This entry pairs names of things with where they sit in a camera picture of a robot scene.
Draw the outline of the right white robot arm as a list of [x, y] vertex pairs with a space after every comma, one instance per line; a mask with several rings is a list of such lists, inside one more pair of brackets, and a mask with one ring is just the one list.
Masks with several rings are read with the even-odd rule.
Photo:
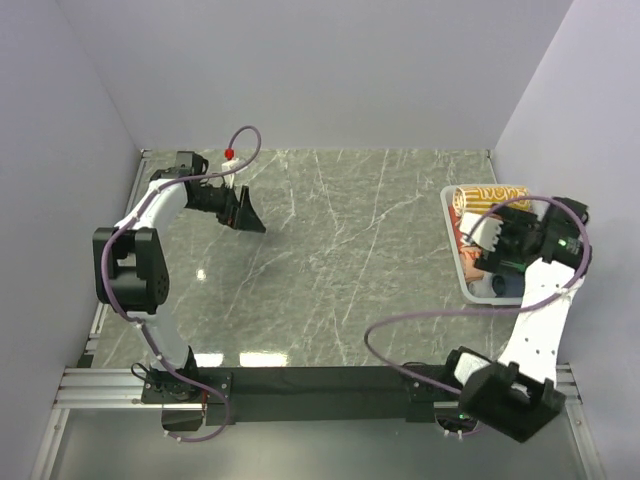
[[555, 197], [542, 216], [516, 202], [470, 209], [455, 200], [463, 245], [479, 247], [477, 269], [517, 279], [520, 312], [496, 360], [466, 347], [453, 350], [440, 374], [445, 395], [475, 420], [524, 443], [563, 410], [557, 350], [592, 250], [584, 243], [587, 205]]

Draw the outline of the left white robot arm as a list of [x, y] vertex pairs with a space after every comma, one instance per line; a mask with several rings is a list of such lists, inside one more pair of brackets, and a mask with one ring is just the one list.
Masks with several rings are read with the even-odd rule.
[[192, 348], [181, 337], [165, 307], [170, 275], [161, 235], [185, 209], [213, 214], [237, 231], [265, 233], [248, 186], [237, 186], [241, 161], [232, 149], [210, 184], [209, 162], [193, 151], [180, 151], [176, 163], [153, 173], [146, 193], [113, 227], [97, 229], [92, 238], [95, 285], [99, 301], [132, 325], [150, 354], [146, 383], [180, 402], [194, 399], [202, 387]]

